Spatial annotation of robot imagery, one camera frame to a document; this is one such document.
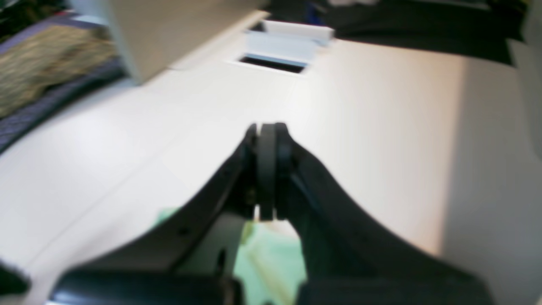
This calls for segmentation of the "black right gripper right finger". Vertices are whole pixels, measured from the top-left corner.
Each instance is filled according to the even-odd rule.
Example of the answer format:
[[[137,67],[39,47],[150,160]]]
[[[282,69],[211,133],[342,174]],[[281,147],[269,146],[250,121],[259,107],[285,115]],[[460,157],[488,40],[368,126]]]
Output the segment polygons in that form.
[[[363,210],[276,124],[279,219],[301,240],[298,305],[492,305],[486,284],[428,255]]]

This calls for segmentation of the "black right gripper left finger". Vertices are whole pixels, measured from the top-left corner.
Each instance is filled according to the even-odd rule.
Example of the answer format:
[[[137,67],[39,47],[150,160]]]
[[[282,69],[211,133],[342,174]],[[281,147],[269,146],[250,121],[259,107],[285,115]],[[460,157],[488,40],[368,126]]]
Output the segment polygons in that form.
[[[49,305],[244,305],[233,275],[255,210],[257,128],[170,218],[108,253],[66,270]]]

